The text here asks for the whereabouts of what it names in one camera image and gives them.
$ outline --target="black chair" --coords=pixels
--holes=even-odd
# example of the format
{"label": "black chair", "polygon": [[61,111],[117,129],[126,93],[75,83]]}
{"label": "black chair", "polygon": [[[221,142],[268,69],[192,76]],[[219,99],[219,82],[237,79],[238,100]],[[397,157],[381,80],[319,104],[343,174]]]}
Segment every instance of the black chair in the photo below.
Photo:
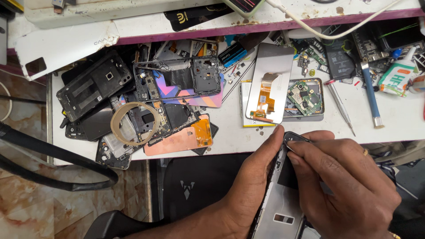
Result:
{"label": "black chair", "polygon": [[164,175],[164,219],[140,222],[115,210],[98,216],[84,239],[125,237],[175,222],[221,200],[251,153],[174,158]]}

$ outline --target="tool handle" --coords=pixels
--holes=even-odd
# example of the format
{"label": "tool handle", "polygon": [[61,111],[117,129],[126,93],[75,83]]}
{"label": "tool handle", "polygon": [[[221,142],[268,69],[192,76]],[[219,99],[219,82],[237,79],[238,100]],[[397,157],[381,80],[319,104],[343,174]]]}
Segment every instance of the tool handle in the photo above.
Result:
{"label": "tool handle", "polygon": [[343,102],[342,102],[342,100],[341,100],[340,96],[338,95],[338,92],[337,92],[337,90],[335,89],[334,84],[330,84],[330,85],[329,85],[329,90],[331,91],[332,96],[334,97],[335,101],[337,102],[338,108],[340,109],[340,112],[341,112],[341,114],[343,115],[343,117],[344,117],[345,121],[346,121],[347,123],[351,123],[351,121],[350,121],[350,117],[348,117],[348,112],[347,112],[347,110],[345,109],[345,106],[344,106],[344,104],[343,104]]}
{"label": "tool handle", "polygon": [[374,118],[380,117],[378,105],[376,104],[375,92],[373,91],[372,78],[371,78],[371,75],[369,73],[369,68],[363,69],[362,71],[363,71],[363,76],[365,78],[366,91],[368,93],[369,104],[370,104],[371,110],[372,110],[372,116]]}

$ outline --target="phone repair workbench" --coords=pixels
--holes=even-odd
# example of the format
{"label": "phone repair workbench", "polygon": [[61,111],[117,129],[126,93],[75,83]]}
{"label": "phone repair workbench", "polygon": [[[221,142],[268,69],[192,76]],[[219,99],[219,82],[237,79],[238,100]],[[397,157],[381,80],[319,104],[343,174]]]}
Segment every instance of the phone repair workbench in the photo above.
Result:
{"label": "phone repair workbench", "polygon": [[[387,5],[379,0],[339,0],[329,4],[317,4],[311,0],[299,0],[294,3],[284,1],[298,17],[304,19],[309,26],[327,26],[331,24],[357,23],[367,18],[371,13],[378,11]],[[393,6],[390,11],[383,12],[374,20],[394,19],[403,17],[423,16],[424,12],[420,9],[417,0],[404,0],[402,3]],[[98,36],[90,35],[93,29],[99,29],[102,24],[106,32],[112,38],[104,41]],[[39,57],[43,57],[47,69],[46,72],[57,70],[50,68],[50,63],[61,64],[66,63],[67,59],[75,59],[74,61],[85,57],[79,55],[93,53],[103,46],[108,45],[126,45],[134,43],[147,43],[164,40],[176,40],[186,38],[200,38],[218,35],[242,34],[259,31],[276,31],[281,29],[299,28],[299,25],[285,18],[277,9],[273,9],[269,5],[262,6],[249,20],[244,20],[236,12],[218,17],[208,22],[190,27],[186,30],[174,32],[171,29],[168,20],[165,20],[164,13],[154,13],[138,17],[129,17],[116,20],[108,20],[97,23],[85,23],[75,26],[64,26],[53,29],[39,29],[29,23],[23,16],[17,16],[9,23],[9,48],[15,48],[20,57],[20,61],[30,62]],[[58,34],[67,34],[60,43],[54,43],[51,36]],[[28,34],[28,39],[18,39],[18,37]],[[95,39],[95,44],[87,44],[87,41]],[[66,41],[76,43],[68,45]],[[264,42],[273,43],[270,39]],[[58,50],[59,54],[55,55],[53,50],[46,53],[48,49],[55,46],[61,46]],[[290,79],[307,79],[298,61],[292,61],[292,72]],[[310,68],[317,68],[317,61],[310,63]],[[98,142],[89,142],[74,140],[65,137],[65,129],[60,129],[60,125],[64,116],[62,115],[62,106],[56,98],[56,93],[64,87],[61,80],[61,73],[53,76],[51,79],[50,95],[52,106],[48,112],[52,117],[53,144],[69,151],[81,154],[89,159],[95,159],[98,149]],[[250,80],[254,76],[254,67],[246,73],[243,81]],[[330,75],[322,71],[316,71],[314,78],[320,78],[323,83],[330,80]],[[356,83],[354,78],[353,84],[335,84],[335,88],[344,104],[350,119],[351,125],[355,132],[353,135],[351,129],[347,126],[346,121],[342,117],[340,110],[331,96],[328,86],[323,86],[323,102],[325,103],[324,118],[317,122],[304,121],[283,121],[281,125],[286,131],[293,131],[297,134],[303,134],[315,130],[329,130],[335,134],[337,139],[351,138],[358,143],[371,142],[389,142],[403,140],[425,139],[425,122],[423,115],[423,106],[425,97],[423,94],[409,94],[407,98],[400,99],[391,94],[377,92],[375,94],[377,106],[380,109],[380,117],[384,128],[375,129],[374,122],[371,117],[371,107],[367,92],[362,88],[362,83]],[[223,96],[230,92],[233,87],[227,84],[223,89]],[[213,145],[207,148],[205,152],[208,154],[230,154],[239,152],[255,151],[272,133],[274,126],[258,126],[243,127],[242,118],[246,117],[245,112],[241,112],[241,99],[239,86],[230,92],[229,96],[223,102],[221,107],[207,107],[202,114],[209,114],[209,119],[218,128],[218,132],[213,139]],[[143,150],[133,153],[131,160],[155,159],[155,158],[173,158],[182,156],[196,156],[193,151],[179,151],[175,153],[160,154],[155,156],[146,156]],[[64,161],[55,159],[55,165],[68,164]]]}

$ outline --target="left hand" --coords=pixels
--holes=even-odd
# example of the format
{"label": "left hand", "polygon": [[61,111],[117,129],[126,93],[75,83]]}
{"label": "left hand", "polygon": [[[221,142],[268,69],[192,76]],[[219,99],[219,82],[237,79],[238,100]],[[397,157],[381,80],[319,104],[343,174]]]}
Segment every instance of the left hand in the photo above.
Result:
{"label": "left hand", "polygon": [[[242,164],[227,195],[219,202],[224,221],[235,238],[246,238],[266,192],[270,162],[282,146],[285,129],[276,126],[270,137]],[[330,131],[313,131],[302,136],[312,141],[334,139]]]}

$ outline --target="finger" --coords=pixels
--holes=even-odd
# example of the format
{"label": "finger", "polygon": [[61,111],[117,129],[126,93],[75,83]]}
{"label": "finger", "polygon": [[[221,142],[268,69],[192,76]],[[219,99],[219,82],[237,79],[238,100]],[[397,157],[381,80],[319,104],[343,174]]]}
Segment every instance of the finger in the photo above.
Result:
{"label": "finger", "polygon": [[387,176],[354,140],[338,139],[314,143],[322,152],[336,159],[357,181],[376,193],[388,190]]}
{"label": "finger", "polygon": [[302,134],[301,136],[313,142],[335,139],[334,133],[327,130],[311,131],[311,132]]}
{"label": "finger", "polygon": [[261,165],[267,166],[281,149],[284,134],[285,129],[283,126],[276,126],[269,138],[249,156],[249,160],[254,160]]}
{"label": "finger", "polygon": [[336,197],[352,200],[366,190],[340,163],[308,142],[289,141],[291,149],[319,173]]}
{"label": "finger", "polygon": [[325,195],[320,186],[319,175],[311,166],[294,152],[287,154],[294,166],[298,180],[300,206],[311,222],[326,218]]}

